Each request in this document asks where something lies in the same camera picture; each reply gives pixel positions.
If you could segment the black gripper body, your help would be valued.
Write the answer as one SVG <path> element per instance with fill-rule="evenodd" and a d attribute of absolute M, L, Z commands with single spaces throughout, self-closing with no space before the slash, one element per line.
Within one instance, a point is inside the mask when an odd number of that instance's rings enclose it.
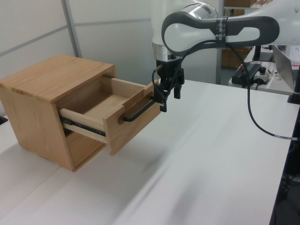
<path fill-rule="evenodd" d="M 160 83 L 163 85 L 171 85 L 178 83 L 183 85 L 185 82 L 184 70 L 181 67 L 181 58 L 171 61 L 156 60 L 156 66 L 160 67 L 157 74 L 160 77 Z"/>

